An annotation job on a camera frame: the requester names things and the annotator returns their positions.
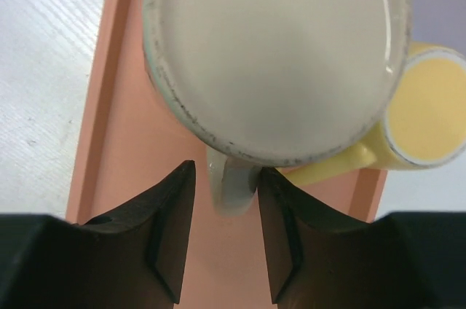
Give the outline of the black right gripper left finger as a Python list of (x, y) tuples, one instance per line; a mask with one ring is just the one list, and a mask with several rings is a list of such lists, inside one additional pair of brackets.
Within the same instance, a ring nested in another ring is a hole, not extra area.
[(84, 224), (2, 215), (1, 306), (173, 308), (181, 299), (195, 185), (195, 164), (187, 160)]

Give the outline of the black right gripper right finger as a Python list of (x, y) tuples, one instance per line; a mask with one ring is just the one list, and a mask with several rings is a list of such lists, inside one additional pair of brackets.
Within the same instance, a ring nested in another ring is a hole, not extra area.
[(465, 214), (394, 212), (362, 222), (273, 168), (258, 201), (279, 308), (463, 308)]

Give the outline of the yellow mug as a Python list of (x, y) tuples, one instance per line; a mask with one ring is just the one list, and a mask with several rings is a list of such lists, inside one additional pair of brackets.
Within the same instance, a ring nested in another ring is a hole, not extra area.
[(414, 42), (398, 89), (382, 118), (356, 144), (284, 176), (305, 186), (361, 168), (424, 170), (465, 150), (465, 57)]

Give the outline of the seashell coral mug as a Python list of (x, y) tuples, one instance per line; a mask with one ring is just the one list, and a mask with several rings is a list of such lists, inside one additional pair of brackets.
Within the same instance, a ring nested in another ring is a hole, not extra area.
[(382, 116), (409, 0), (143, 0), (154, 87), (207, 145), (215, 210), (245, 213), (263, 167), (320, 171)]

